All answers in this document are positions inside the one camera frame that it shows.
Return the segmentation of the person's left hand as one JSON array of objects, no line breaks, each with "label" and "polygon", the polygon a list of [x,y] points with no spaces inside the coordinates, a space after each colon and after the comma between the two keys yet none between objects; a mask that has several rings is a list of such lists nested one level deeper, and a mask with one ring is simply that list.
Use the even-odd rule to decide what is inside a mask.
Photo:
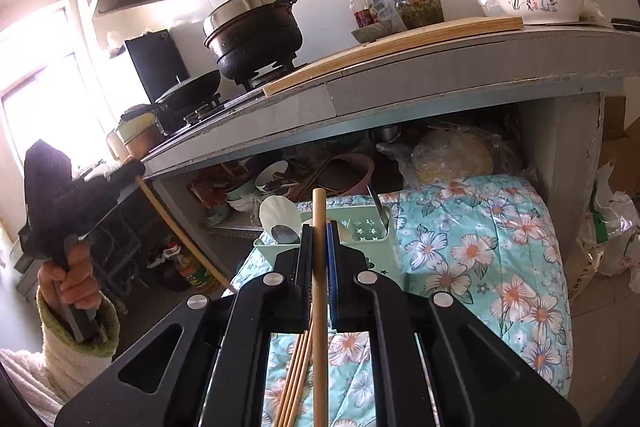
[{"label": "person's left hand", "polygon": [[100,285],[93,275],[90,246],[77,243],[68,253],[65,271],[53,261],[46,261],[38,272],[40,294],[52,312],[62,315],[62,306],[81,310],[99,309],[102,303]]}]

